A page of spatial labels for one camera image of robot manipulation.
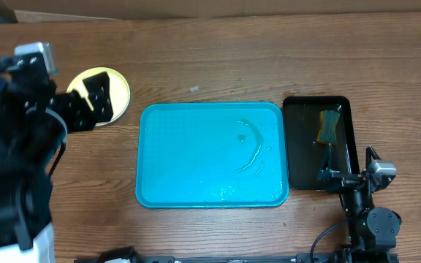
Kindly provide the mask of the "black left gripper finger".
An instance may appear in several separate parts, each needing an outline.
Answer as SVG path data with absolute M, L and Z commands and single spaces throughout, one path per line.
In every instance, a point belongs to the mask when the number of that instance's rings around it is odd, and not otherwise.
M 99 93 L 99 83 L 94 78 L 86 78 L 83 80 L 83 85 L 86 88 L 87 100 L 91 105 L 91 109 L 95 110 Z
M 110 99 L 110 78 L 106 72 L 100 72 L 89 78 L 94 78 L 99 83 L 96 109 L 93 110 L 96 122 L 109 122 L 113 117 L 113 108 Z

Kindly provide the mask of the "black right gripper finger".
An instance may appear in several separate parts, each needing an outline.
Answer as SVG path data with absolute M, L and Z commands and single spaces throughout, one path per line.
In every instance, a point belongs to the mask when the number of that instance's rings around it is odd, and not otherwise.
M 328 143 L 323 156 L 322 165 L 319 169 L 320 174 L 330 174 L 332 172 L 332 155 L 333 146 L 331 143 Z
M 377 152 L 373 149 L 371 145 L 369 145 L 365 149 L 365 167 L 368 168 L 373 160 L 380 160 L 381 158 L 377 154 Z

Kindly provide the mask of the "yellow plate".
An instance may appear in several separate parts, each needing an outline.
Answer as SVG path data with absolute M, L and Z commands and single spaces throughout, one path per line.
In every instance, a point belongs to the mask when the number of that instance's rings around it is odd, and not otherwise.
M 96 127 L 106 126 L 118 121 L 126 112 L 131 101 L 131 90 L 126 78 L 114 69 L 107 67 L 94 67 L 81 72 L 68 86 L 67 92 L 76 90 L 81 97 L 87 98 L 88 92 L 83 84 L 83 79 L 106 72 L 110 79 L 110 101 L 112 102 L 113 116 L 108 122 L 97 123 Z

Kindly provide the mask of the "yellow green sponge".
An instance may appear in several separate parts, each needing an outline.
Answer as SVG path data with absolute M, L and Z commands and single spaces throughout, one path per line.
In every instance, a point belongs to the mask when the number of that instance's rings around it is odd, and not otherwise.
M 319 130 L 316 142 L 319 144 L 336 145 L 336 129 L 341 114 L 335 110 L 323 110 L 319 113 Z

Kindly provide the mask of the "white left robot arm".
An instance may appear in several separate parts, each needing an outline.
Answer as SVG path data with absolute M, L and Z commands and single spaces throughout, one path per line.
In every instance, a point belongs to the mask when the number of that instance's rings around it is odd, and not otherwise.
M 0 262 L 53 262 L 52 174 L 66 136 L 111 120 L 110 78 L 59 94 L 47 76 L 0 78 Z

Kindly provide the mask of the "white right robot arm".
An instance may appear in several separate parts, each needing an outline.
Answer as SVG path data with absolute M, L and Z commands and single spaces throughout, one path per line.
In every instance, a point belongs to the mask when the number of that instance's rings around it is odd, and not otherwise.
M 328 183 L 327 192 L 339 195 L 346 219 L 323 231 L 309 251 L 311 262 L 397 262 L 390 250 L 396 247 L 401 217 L 385 207 L 376 207 L 373 193 L 383 190 L 395 179 L 397 169 L 379 157 L 371 147 L 366 148 L 365 169 L 359 174 L 342 173 L 333 169 L 333 146 L 328 145 L 318 180 Z M 349 244 L 340 245 L 331 254 L 314 253 L 318 242 L 329 232 L 347 226 Z

